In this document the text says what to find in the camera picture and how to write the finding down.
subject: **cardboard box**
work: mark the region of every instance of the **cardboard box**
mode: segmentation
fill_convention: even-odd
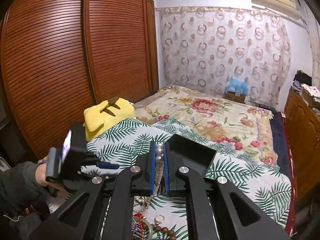
[[[224,99],[228,99],[230,101],[234,101],[234,102],[237,102],[237,103],[244,104],[245,95],[244,94],[240,94],[240,93],[226,91],[224,96],[223,96],[223,98]]]

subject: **yellow plush toy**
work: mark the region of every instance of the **yellow plush toy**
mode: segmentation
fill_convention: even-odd
[[[111,98],[85,109],[83,126],[87,142],[126,118],[135,118],[135,111],[130,102],[123,98]]]

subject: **pearl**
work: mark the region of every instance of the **pearl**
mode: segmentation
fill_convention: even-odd
[[[156,149],[156,155],[161,155],[163,153],[163,150],[161,148]]]
[[[163,157],[161,155],[157,156],[156,157],[156,162],[163,162]]]
[[[157,143],[157,144],[156,144],[156,148],[161,148],[161,149],[163,149],[163,143]]]

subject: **sleeve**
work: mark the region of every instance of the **sleeve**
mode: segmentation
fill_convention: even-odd
[[[0,172],[0,209],[3,213],[15,216],[48,193],[36,182],[36,168],[41,164],[24,162],[16,167]]]

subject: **human hand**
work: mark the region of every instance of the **human hand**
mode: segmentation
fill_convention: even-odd
[[[55,189],[59,190],[57,192],[58,196],[61,195],[67,195],[68,192],[65,190],[65,188],[63,187],[63,185],[59,184],[59,183],[51,183],[51,182],[47,182],[45,180],[45,170],[47,168],[47,164],[43,163],[40,164],[37,168],[36,168],[36,182],[41,186],[41,187],[46,187],[46,186],[51,186],[54,187]]]

